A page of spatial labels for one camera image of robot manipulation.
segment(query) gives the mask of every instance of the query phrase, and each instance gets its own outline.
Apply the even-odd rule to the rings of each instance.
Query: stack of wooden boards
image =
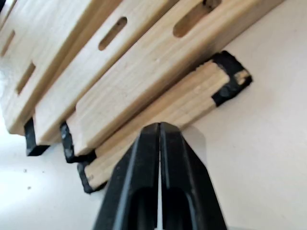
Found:
[[[6,127],[29,156],[62,141],[95,191],[141,127],[184,128],[251,82],[227,52],[190,72],[282,1],[14,1],[0,31]]]

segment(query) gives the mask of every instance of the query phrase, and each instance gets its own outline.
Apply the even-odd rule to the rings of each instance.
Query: wooden plank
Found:
[[[50,143],[78,100],[175,2],[125,0],[117,7],[37,103],[38,145]]]
[[[17,0],[6,0],[4,6],[0,12],[0,31],[4,26],[6,20],[8,19],[10,13],[12,12],[14,5]]]
[[[208,9],[190,31],[181,19],[198,11],[199,0],[182,0],[163,16],[76,105],[80,121],[81,149],[76,155],[95,149],[156,98],[199,57],[208,58],[261,18],[282,0],[224,0]],[[174,36],[174,30],[181,38]]]
[[[48,80],[102,2],[113,0],[17,1],[0,33],[0,70],[8,85],[1,98],[10,133],[22,133]]]
[[[213,95],[230,81],[225,69],[212,60],[198,67],[98,147],[97,159],[84,169],[90,187],[95,190],[109,179],[142,127],[164,121],[184,129],[213,110]],[[235,78],[242,85],[250,74],[241,70]]]

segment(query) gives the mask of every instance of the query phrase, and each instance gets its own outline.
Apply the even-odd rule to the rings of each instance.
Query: wooden board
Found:
[[[124,0],[116,8],[36,105],[38,145],[52,142],[78,100],[175,2]]]
[[[238,71],[235,76],[240,85],[250,78],[246,70]],[[109,179],[142,127],[164,121],[184,129],[216,107],[213,95],[229,81],[225,68],[213,61],[183,78],[95,150],[97,159],[84,170],[90,187],[95,190]]]
[[[6,0],[5,4],[0,12],[0,31],[4,26],[6,20],[8,19],[10,13],[12,12],[14,5],[17,0]]]
[[[117,1],[105,0],[108,4]],[[19,0],[0,32],[1,99],[10,133],[22,134],[34,106],[101,0]]]
[[[281,2],[224,0],[210,13],[205,9],[207,13],[201,18],[198,12],[198,22],[188,32],[187,25],[195,19],[185,23],[181,19],[192,9],[198,10],[196,6],[202,2],[178,2],[77,103],[75,117],[83,144],[75,148],[75,154],[98,147],[194,67],[196,60],[222,49]]]

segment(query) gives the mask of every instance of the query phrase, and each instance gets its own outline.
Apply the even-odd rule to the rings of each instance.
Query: clamp jaw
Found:
[[[176,126],[155,123],[114,168],[94,230],[157,227],[159,158],[163,229],[227,229],[206,167]]]

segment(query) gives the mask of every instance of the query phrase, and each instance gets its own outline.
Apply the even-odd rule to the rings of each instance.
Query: black rubber end cap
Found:
[[[67,163],[71,164],[71,163],[80,163],[85,161],[92,162],[93,160],[96,159],[97,156],[94,150],[84,156],[76,157],[74,155],[72,136],[66,122],[61,124],[60,131],[61,131],[62,145],[64,148],[64,156]]]
[[[80,176],[80,179],[81,179],[81,182],[82,182],[84,192],[87,193],[87,194],[91,194],[93,192],[99,191],[99,190],[103,189],[107,184],[107,182],[105,182],[96,189],[93,189],[90,186],[88,179],[85,175],[85,171],[84,171],[85,167],[89,164],[90,164],[89,162],[82,162],[82,163],[78,163],[78,165],[77,165],[78,173],[79,173],[79,176]]]
[[[221,53],[213,55],[212,60],[221,69],[223,69],[230,78],[229,82],[212,96],[212,99],[218,107],[226,101],[236,97],[242,90],[244,90],[253,82],[253,79],[251,75],[248,75],[244,78],[243,83],[238,83],[236,75],[246,69],[234,56],[225,50]]]
[[[49,148],[49,145],[36,145],[33,118],[24,125],[24,133],[27,156],[40,156]]]

